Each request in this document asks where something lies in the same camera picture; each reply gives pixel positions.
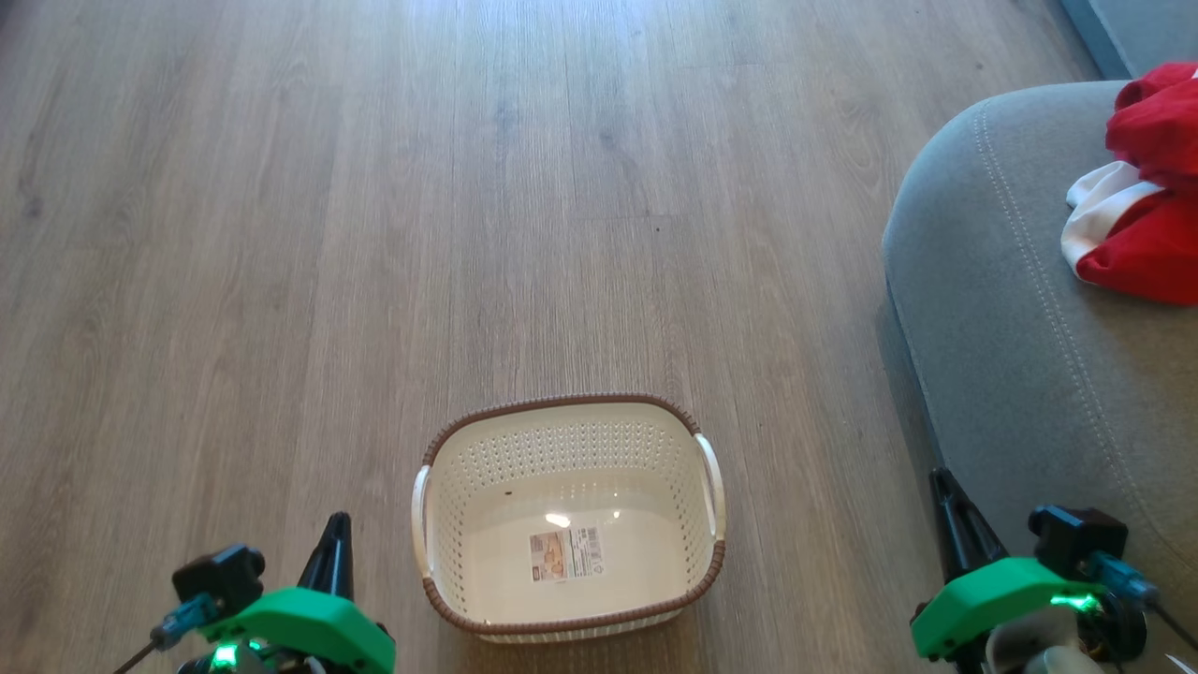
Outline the red and white garment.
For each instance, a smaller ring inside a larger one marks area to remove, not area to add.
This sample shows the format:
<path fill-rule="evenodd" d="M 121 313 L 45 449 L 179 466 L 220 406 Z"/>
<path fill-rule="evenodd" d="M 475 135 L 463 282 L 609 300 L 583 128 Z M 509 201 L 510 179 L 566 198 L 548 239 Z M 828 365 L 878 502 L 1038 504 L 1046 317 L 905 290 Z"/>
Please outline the red and white garment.
<path fill-rule="evenodd" d="M 1163 63 L 1117 95 L 1113 160 L 1075 181 L 1061 256 L 1083 283 L 1198 304 L 1198 63 Z"/>

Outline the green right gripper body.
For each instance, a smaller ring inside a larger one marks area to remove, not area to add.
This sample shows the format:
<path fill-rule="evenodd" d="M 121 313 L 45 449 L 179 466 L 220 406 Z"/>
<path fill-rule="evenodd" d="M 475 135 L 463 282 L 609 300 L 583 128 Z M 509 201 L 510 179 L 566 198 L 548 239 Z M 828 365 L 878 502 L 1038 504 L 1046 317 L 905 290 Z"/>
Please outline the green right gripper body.
<path fill-rule="evenodd" d="M 916 656 L 957 674 L 1031 674 L 1049 652 L 1084 652 L 1081 619 L 1103 617 L 1103 589 L 1061 579 L 1025 555 L 986 564 L 916 607 L 910 637 Z"/>

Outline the paper label sticker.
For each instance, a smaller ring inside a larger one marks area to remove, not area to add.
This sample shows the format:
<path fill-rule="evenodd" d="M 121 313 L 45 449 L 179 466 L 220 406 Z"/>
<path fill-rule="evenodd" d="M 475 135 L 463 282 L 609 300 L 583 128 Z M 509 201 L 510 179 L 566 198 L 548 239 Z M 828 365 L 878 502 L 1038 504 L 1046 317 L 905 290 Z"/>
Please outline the paper label sticker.
<path fill-rule="evenodd" d="M 599 526 L 577 526 L 531 535 L 528 559 L 534 583 L 595 579 L 609 571 Z"/>

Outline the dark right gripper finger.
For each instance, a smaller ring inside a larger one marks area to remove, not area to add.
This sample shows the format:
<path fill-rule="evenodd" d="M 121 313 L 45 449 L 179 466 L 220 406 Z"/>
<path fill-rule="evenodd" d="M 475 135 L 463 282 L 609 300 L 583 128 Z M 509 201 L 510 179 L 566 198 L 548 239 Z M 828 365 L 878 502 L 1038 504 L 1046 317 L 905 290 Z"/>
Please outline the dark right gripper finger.
<path fill-rule="evenodd" d="M 945 583 L 1009 555 L 1000 538 L 951 470 L 931 470 L 928 487 Z"/>

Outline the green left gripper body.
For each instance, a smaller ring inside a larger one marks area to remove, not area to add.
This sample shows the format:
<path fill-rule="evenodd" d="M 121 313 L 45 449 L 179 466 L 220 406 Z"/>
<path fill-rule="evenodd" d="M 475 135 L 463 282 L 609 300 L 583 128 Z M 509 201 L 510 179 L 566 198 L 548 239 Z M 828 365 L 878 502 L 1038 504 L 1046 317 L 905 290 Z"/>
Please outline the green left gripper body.
<path fill-rule="evenodd" d="M 395 674 L 395 640 L 351 600 L 283 588 L 220 623 L 207 623 L 208 602 L 177 611 L 180 629 L 212 648 L 177 674 Z"/>

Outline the cream plastic laundry basket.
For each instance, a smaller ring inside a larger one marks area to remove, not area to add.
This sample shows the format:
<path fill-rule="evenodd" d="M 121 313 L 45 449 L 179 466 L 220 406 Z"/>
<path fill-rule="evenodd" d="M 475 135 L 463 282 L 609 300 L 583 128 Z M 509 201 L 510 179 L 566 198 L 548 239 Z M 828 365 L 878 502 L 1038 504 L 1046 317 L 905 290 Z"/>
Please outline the cream plastic laundry basket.
<path fill-rule="evenodd" d="M 528 538 L 599 526 L 595 579 L 534 583 Z M 710 441 L 642 393 L 476 411 L 416 470 L 415 560 L 432 611 L 482 640 L 527 645 L 671 623 L 724 571 L 727 502 Z"/>

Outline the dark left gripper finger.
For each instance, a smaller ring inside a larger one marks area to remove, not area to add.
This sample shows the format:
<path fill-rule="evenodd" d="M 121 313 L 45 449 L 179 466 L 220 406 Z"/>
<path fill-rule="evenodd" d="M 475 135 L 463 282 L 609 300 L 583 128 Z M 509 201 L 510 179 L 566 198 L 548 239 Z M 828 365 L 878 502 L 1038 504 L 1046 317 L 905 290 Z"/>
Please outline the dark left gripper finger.
<path fill-rule="evenodd" d="M 329 516 L 297 585 L 355 600 L 352 521 L 347 512 Z"/>

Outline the grey fabric sofa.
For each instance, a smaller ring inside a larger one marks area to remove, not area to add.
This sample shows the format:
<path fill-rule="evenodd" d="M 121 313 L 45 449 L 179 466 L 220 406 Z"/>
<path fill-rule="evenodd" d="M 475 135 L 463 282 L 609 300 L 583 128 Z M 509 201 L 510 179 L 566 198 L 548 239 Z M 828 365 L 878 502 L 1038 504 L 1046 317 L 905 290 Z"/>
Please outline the grey fabric sofa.
<path fill-rule="evenodd" d="M 1198 674 L 1198 306 L 1083 283 L 1061 256 L 1075 181 L 1113 160 L 1125 81 L 996 95 L 952 119 L 903 180 L 883 239 L 887 298 L 936 468 L 1014 555 L 1035 508 L 1129 526 L 1157 588 L 1125 674 Z"/>

